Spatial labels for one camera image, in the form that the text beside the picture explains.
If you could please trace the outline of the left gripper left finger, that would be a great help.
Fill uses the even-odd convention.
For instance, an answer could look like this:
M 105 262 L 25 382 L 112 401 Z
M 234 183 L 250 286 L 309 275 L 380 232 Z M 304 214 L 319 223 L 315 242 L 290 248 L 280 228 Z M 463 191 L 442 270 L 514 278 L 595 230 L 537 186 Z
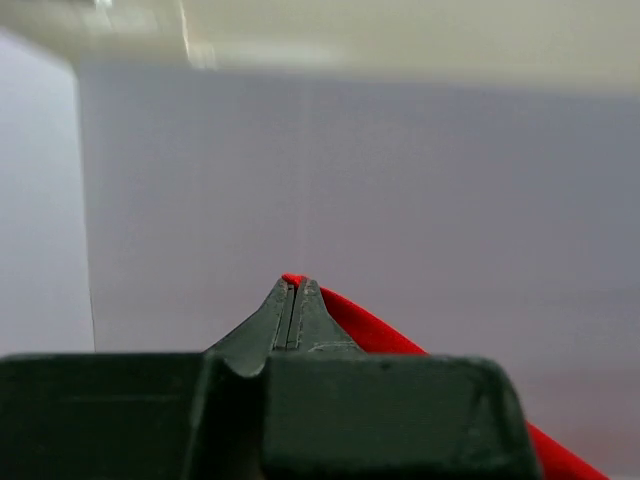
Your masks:
M 278 281 L 203 351 L 4 357 L 2 477 L 260 478 L 260 372 L 294 295 Z

